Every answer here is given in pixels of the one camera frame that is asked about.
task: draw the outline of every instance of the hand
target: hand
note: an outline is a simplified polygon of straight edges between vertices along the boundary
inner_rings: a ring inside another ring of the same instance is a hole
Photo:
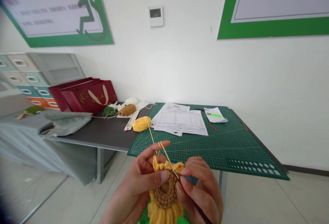
[[[167,147],[169,141],[163,141]],[[159,150],[159,144],[145,149],[131,164],[123,181],[113,193],[99,224],[137,223],[150,200],[149,190],[160,187],[169,178],[168,171],[154,172],[153,154]],[[165,163],[164,155],[159,162]]]
[[[199,212],[193,206],[194,201],[213,224],[219,224],[223,218],[223,199],[217,180],[210,167],[201,157],[191,157],[181,171],[181,184],[176,183],[177,198],[182,204],[189,221],[204,223]],[[198,178],[194,186],[184,176]]]

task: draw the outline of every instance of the pen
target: pen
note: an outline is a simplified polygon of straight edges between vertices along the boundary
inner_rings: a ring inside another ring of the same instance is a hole
[[[209,115],[209,116],[213,116],[213,117],[217,117],[217,118],[221,118],[222,117],[221,115],[218,115],[218,114],[207,113],[206,112],[207,110],[204,110],[204,109],[195,109],[195,110],[204,111],[206,113],[206,115]]]
[[[212,124],[210,124],[210,122],[209,122],[209,125],[211,125],[213,128],[214,128],[214,126],[212,125]],[[217,131],[217,129],[216,128],[214,128],[216,131]]]

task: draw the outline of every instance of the green cutting mat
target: green cutting mat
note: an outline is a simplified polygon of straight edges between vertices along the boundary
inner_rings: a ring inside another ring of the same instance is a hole
[[[153,118],[164,103],[157,103],[149,115]],[[215,108],[216,106],[187,105],[195,108]],[[277,163],[269,156],[256,139],[228,107],[218,107],[227,123],[212,123],[218,132],[209,125],[205,112],[201,112],[208,136],[183,133],[181,137],[151,128],[154,142],[169,140],[166,151],[170,160],[186,162],[189,157],[202,157],[210,168],[215,170],[251,174],[262,177],[290,180]],[[138,156],[152,144],[149,130],[140,132],[128,151],[130,156]]]

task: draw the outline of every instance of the tiled floor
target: tiled floor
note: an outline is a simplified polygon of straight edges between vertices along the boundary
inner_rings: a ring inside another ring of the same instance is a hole
[[[67,178],[27,223],[97,224],[133,160],[117,152],[101,185],[82,186]],[[14,223],[65,178],[5,158],[0,163],[0,194]],[[329,223],[329,178],[296,172],[289,177],[291,181],[281,181],[229,173],[223,223]]]

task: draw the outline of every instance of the stack of papers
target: stack of papers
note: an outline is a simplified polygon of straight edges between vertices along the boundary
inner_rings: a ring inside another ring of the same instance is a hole
[[[183,133],[208,136],[201,111],[190,111],[189,106],[165,103],[160,111],[151,120],[154,130],[161,130],[176,136]]]
[[[189,109],[190,109],[189,106],[183,106],[183,105],[178,105],[178,104],[173,104],[173,103],[165,103],[164,106],[160,109],[160,111],[151,120],[151,127],[155,128],[158,117],[160,115],[160,112],[162,112],[162,111],[175,111],[175,110],[188,111]],[[180,136],[180,137],[183,135],[182,132],[171,132],[171,131],[167,131],[167,132],[174,134],[176,136]]]
[[[200,110],[160,111],[154,130],[208,136]]]
[[[205,112],[206,112],[208,120],[211,123],[225,123],[225,122],[228,122],[228,120],[223,117],[223,115],[219,111],[218,107],[213,108],[213,109],[205,108]]]

